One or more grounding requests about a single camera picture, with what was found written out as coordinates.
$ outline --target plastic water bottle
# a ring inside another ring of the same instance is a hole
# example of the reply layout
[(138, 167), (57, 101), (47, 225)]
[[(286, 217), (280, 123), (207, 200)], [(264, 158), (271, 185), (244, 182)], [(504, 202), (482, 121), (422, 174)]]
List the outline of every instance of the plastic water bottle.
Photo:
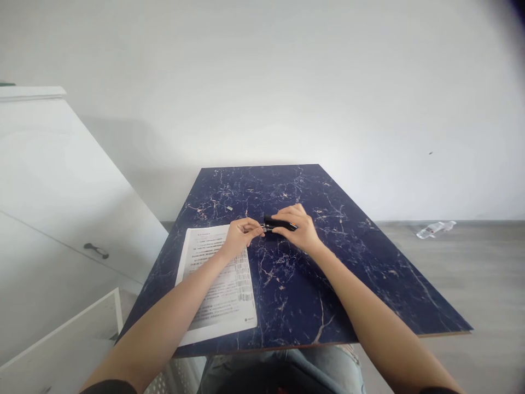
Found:
[(436, 238), (437, 233), (439, 233), (440, 231), (443, 231), (443, 232), (450, 231), (452, 230), (452, 227), (454, 227), (455, 224), (456, 224), (455, 221), (450, 221), (447, 223), (437, 222), (437, 223), (429, 224), (416, 235), (421, 239), (425, 239), (428, 237)]

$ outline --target sheet of paper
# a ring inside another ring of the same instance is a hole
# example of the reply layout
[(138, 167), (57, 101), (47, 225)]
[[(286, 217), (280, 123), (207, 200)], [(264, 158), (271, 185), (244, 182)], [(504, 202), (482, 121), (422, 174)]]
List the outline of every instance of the sheet of paper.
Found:
[[(188, 229), (175, 286), (220, 249), (230, 225)], [(246, 248), (210, 287), (180, 346), (257, 327), (252, 276)]]

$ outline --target marble pattern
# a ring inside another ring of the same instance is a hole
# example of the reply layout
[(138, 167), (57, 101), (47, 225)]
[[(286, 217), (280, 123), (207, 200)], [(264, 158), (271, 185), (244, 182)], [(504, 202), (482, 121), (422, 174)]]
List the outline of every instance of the marble pattern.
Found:
[[(187, 228), (228, 224), (300, 202), (321, 240), (416, 334), (472, 327), (317, 164), (202, 169), (124, 325), (123, 335), (175, 284)], [(188, 357), (357, 342), (330, 283), (311, 258), (266, 233), (248, 248), (257, 328), (177, 349)]]

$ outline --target finger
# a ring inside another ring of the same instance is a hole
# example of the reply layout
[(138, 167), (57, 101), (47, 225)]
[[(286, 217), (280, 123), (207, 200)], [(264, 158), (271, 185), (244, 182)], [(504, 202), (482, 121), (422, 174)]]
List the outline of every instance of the finger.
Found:
[(301, 227), (301, 224), (305, 224), (305, 219), (303, 216), (294, 215), (292, 213), (278, 213), (272, 215), (272, 219), (284, 220), (289, 223), (298, 224)]
[(251, 224), (251, 225), (256, 226), (256, 227), (257, 226), (261, 227), (261, 225), (257, 221), (252, 219), (252, 218), (242, 218), (242, 219), (239, 219), (239, 220), (231, 222), (231, 224), (236, 224), (238, 226), (245, 226), (247, 224)]
[(292, 231), (287, 230), (287, 229), (284, 228), (284, 227), (275, 227), (274, 229), (272, 229), (272, 233), (281, 234), (281, 235), (284, 236), (286, 239), (290, 239), (290, 236), (291, 236), (291, 234), (292, 234)]
[(250, 245), (252, 239), (256, 236), (264, 236), (263, 228), (259, 226), (258, 228), (253, 229), (249, 233), (246, 233), (244, 237), (246, 238), (246, 245)]
[(302, 212), (302, 213), (304, 213), (306, 215), (306, 211), (305, 211), (305, 209), (303, 208), (303, 206), (302, 206), (302, 204), (300, 202), (295, 204), (294, 208), (298, 209), (300, 212)]
[(257, 228), (257, 227), (258, 227), (258, 225), (256, 226), (254, 224), (245, 224), (242, 228), (244, 229), (244, 232), (247, 233), (248, 231), (251, 231), (251, 230), (253, 230), (254, 228)]
[(278, 213), (291, 213), (293, 215), (299, 215), (301, 216), (302, 212), (299, 211), (295, 206), (289, 206), (286, 208), (282, 208)]

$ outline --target cabinet handle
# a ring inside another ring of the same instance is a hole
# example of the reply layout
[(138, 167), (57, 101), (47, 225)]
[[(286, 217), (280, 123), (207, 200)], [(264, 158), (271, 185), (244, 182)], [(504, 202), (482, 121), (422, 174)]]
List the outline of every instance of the cabinet handle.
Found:
[(95, 252), (100, 254), (104, 260), (106, 260), (109, 257), (109, 253), (107, 253), (104, 249), (94, 246), (93, 244), (85, 244), (84, 249), (93, 249)]

